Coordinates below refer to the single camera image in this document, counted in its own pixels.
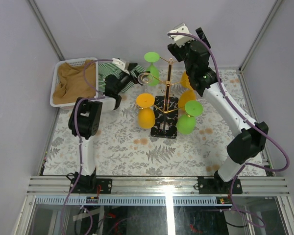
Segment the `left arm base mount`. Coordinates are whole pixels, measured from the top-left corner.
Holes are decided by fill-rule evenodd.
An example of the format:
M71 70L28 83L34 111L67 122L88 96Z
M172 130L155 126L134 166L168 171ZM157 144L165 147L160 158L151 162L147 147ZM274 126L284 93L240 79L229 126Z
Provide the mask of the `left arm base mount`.
M96 173L92 175L79 175L78 172L69 173L66 178L70 180L70 190L76 182L77 178L79 180L72 190L72 193L98 193L98 194L110 194L112 190L112 179L109 178L97 178Z

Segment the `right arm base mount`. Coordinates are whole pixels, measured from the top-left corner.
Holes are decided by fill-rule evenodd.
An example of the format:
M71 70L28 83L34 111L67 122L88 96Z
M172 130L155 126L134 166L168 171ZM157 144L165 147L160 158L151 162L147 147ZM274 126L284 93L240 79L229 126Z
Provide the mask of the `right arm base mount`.
M197 178L198 183L198 191L200 194L242 194L242 185L241 181L239 179L236 179L234 181L233 187L232 183L233 180L230 180L229 182L224 182L220 178L215 177L203 177L199 176Z

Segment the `green plastic cup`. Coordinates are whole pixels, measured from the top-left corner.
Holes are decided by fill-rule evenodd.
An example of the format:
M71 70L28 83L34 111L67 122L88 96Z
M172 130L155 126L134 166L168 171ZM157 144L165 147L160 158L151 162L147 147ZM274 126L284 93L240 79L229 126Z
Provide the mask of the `green plastic cup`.
M152 81L149 85L154 87L159 84L159 70L154 63L159 61L160 56L158 53L151 51L144 55L144 59L150 63L150 65L146 68L146 71L149 71L152 75Z

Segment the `green wine glass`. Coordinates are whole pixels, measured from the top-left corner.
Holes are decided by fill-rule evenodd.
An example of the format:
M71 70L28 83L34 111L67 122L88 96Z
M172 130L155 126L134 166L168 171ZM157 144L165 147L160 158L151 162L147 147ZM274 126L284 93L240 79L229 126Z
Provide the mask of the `green wine glass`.
M196 126L196 118L203 112L203 106L199 101L190 100L185 106L185 114L183 114L177 122L177 130L183 135L188 135L193 132Z

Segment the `gold wine glass rack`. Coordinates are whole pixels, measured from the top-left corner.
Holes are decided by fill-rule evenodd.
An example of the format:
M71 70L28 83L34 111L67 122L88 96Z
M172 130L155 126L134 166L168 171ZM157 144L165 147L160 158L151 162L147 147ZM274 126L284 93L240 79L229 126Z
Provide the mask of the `gold wine glass rack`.
M172 66L175 61L170 58L165 60L168 63L167 79L159 83L165 86L163 96L155 98L154 105L151 107L155 114L155 125L149 130L154 131L154 136L159 138L175 139L177 136L178 121L178 98L171 94L172 83Z

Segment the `orange plastic cup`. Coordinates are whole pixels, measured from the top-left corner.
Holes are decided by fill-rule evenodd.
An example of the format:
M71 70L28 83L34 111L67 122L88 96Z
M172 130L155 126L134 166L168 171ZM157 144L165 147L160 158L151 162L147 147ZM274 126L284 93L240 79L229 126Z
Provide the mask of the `orange plastic cup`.
M155 114L151 109L154 102L154 96L149 93L140 94L136 99L139 107L138 125L143 129L150 129L155 125Z

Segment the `orange wine glass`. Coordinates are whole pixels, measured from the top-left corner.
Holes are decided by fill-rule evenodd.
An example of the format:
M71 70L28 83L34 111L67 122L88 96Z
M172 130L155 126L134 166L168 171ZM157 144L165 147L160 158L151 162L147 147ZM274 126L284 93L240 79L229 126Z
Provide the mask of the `orange wine glass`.
M182 77L181 77L181 80L180 80L180 83L181 83L181 85L184 88L187 88L189 90L193 90L193 88L192 88L192 86L190 84L189 77L188 77L186 71L183 72Z
M196 94L192 90L187 90L179 98L178 107L182 110L185 110L185 104L191 100L196 100Z

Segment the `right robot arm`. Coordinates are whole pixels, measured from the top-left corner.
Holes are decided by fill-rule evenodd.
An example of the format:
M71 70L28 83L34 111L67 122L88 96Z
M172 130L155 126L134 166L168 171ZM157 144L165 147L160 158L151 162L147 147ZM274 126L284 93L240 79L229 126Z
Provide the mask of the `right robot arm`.
M218 70L209 67L213 55L205 34L201 28L196 32L196 36L190 34L185 25L169 31L174 43L168 45L168 50L177 61L184 62L192 89L217 110L234 137L213 182L217 192L225 193L241 167L263 151L269 128L265 122L258 123L249 116L225 89Z

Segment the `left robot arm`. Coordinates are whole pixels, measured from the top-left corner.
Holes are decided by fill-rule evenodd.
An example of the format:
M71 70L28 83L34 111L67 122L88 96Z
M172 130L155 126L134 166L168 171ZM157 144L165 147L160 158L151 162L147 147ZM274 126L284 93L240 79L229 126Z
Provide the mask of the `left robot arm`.
M96 170L91 140L98 131L101 113L118 109L122 100L121 91L129 83L139 84L140 72L136 70L137 63L123 62L119 59L113 59L111 62L121 70L119 75L107 75L104 80L104 92L99 92L97 97L77 98L68 123L72 134L79 138L80 165L75 177L85 176L80 187L86 193L94 192L98 186L97 180L90 177Z

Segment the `clear glass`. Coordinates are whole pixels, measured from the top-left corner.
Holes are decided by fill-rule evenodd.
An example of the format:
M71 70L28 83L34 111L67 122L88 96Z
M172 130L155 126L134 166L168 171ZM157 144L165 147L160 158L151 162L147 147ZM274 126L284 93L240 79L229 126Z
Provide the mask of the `clear glass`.
M137 76L138 83L142 86L142 93L150 93L150 84L153 77L149 72L142 72Z

